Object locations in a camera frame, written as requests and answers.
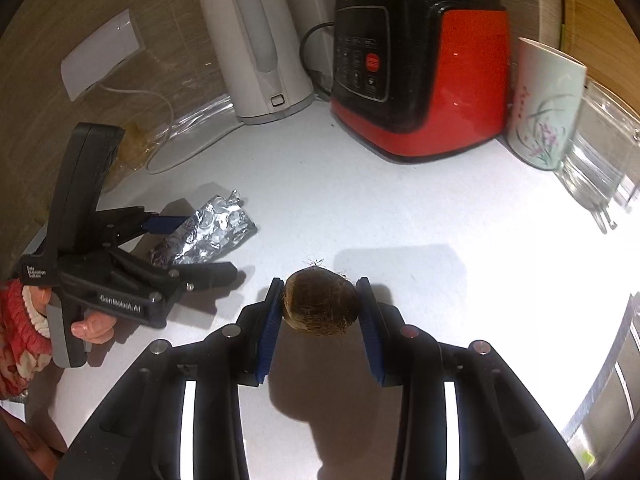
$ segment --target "power cord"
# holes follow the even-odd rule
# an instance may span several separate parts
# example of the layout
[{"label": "power cord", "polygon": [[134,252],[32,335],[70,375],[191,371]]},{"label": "power cord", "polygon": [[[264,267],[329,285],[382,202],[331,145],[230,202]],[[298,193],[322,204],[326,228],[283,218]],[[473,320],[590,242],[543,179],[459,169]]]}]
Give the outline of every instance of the power cord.
[{"label": "power cord", "polygon": [[325,23],[320,23],[319,25],[316,25],[313,28],[310,28],[306,34],[302,37],[302,40],[300,40],[300,63],[302,63],[302,68],[305,69],[306,74],[309,76],[309,79],[311,79],[311,82],[313,83],[313,85],[324,95],[326,95],[327,97],[331,97],[331,91],[327,90],[326,88],[324,88],[317,80],[316,80],[316,76],[314,75],[313,72],[311,72],[311,70],[309,69],[309,67],[306,65],[306,61],[305,61],[305,46],[306,46],[306,42],[309,39],[309,37],[311,37],[311,35],[317,31],[320,30],[321,28],[328,28],[328,27],[333,27],[334,26],[334,22],[325,22]]},{"label": "power cord", "polygon": [[164,146],[169,142],[169,140],[171,139],[171,135],[174,132],[174,127],[175,127],[174,106],[171,104],[169,99],[164,97],[162,94],[159,94],[158,92],[153,92],[151,90],[123,90],[123,89],[119,89],[119,88],[111,88],[111,87],[103,85],[102,83],[98,83],[98,86],[100,88],[102,88],[103,90],[106,90],[107,92],[114,92],[116,94],[146,94],[146,95],[153,95],[155,97],[158,97],[158,98],[162,99],[162,101],[164,101],[166,103],[166,105],[169,107],[169,112],[170,112],[170,117],[171,117],[170,118],[170,122],[169,122],[169,128],[167,129],[167,131],[164,134],[164,136],[162,136],[162,139],[160,139],[159,144],[151,152],[151,155],[149,156],[149,158],[147,159],[146,164],[145,164],[145,170],[149,175],[158,175],[158,174],[161,174],[161,173],[165,173],[165,172],[167,172],[169,170],[172,170],[173,168],[177,168],[181,164],[184,164],[188,160],[191,160],[194,156],[199,155],[200,153],[202,153],[207,148],[210,148],[213,144],[218,142],[223,137],[226,137],[232,131],[237,130],[241,126],[244,126],[244,123],[236,124],[235,126],[232,126],[231,128],[229,128],[226,131],[224,131],[224,133],[222,133],[221,136],[215,137],[213,140],[209,141],[204,146],[199,147],[197,150],[195,150],[194,152],[190,153],[185,158],[182,158],[178,162],[175,162],[172,165],[167,166],[166,168],[162,168],[161,170],[152,170],[150,168],[151,162],[154,160],[154,157],[158,154],[158,152],[160,150],[162,150],[162,148],[164,148]]}]

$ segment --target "human hand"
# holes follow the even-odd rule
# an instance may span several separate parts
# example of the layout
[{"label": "human hand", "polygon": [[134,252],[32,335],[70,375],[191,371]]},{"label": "human hand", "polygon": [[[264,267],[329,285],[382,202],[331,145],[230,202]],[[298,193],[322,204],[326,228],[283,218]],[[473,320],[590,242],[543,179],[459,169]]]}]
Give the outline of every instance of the human hand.
[{"label": "human hand", "polygon": [[[51,289],[28,286],[33,307],[43,316],[47,315],[47,304],[51,301]],[[71,333],[89,343],[106,343],[113,337],[116,318],[102,312],[93,312],[84,321],[76,321],[71,325]]]}]

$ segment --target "person's arm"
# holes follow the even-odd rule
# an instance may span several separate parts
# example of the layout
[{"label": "person's arm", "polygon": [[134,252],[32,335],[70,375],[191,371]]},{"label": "person's arm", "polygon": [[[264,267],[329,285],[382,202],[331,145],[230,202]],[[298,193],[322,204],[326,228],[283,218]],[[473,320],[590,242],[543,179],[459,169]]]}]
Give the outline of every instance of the person's arm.
[{"label": "person's arm", "polygon": [[29,289],[18,280],[0,285],[0,399],[23,392],[49,364],[51,352],[49,326]]}]

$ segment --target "tabletop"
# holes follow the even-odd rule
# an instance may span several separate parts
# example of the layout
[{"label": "tabletop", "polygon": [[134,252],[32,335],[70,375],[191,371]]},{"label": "tabletop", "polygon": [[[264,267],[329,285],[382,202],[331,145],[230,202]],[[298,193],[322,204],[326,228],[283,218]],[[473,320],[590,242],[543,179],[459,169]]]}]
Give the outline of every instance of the tabletop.
[{"label": "tabletop", "polygon": [[[163,156],[193,141],[178,138]],[[139,171],[100,208],[198,209],[235,189],[258,226],[224,258],[244,282],[227,295],[187,294],[164,330],[137,327],[98,349],[94,366],[66,370],[49,411],[68,443],[151,341],[201,340],[263,300],[272,278],[311,264],[353,282],[367,276],[379,300],[441,342],[489,341],[561,430],[640,288],[634,224],[601,234],[552,173],[498,140],[396,164],[347,133],[324,102],[244,126],[165,174]],[[389,477],[399,390],[370,377],[357,326],[334,338],[284,326],[266,383],[239,395],[252,478]]]}]

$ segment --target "aluminum foil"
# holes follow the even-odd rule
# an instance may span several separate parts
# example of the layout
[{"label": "aluminum foil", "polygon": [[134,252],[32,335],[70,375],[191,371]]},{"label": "aluminum foil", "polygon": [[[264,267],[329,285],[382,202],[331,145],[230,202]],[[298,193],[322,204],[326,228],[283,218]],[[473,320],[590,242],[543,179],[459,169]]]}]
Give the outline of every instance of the aluminum foil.
[{"label": "aluminum foil", "polygon": [[156,245],[145,260],[156,267],[204,264],[232,250],[257,231],[242,209],[237,191],[227,199],[216,195]]}]

